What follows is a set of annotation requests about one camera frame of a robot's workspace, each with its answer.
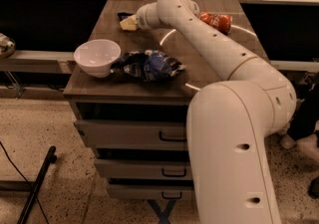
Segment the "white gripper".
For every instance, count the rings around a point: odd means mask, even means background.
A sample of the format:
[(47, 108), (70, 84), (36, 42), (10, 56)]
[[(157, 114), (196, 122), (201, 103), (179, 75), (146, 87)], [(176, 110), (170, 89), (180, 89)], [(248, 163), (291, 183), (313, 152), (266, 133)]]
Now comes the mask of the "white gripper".
[(123, 16), (120, 26), (124, 31), (136, 31), (139, 27), (142, 30), (154, 30), (162, 28), (157, 4), (151, 3), (138, 9), (136, 15)]

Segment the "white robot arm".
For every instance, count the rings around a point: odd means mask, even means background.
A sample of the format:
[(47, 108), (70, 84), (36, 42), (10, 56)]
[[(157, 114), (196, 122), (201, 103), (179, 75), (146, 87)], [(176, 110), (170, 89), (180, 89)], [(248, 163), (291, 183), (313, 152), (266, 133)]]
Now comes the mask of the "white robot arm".
[(200, 224), (281, 224), (264, 139), (296, 108), (290, 81), (199, 18), (190, 0), (141, 7), (143, 30), (174, 28), (219, 76), (187, 111), (186, 135)]

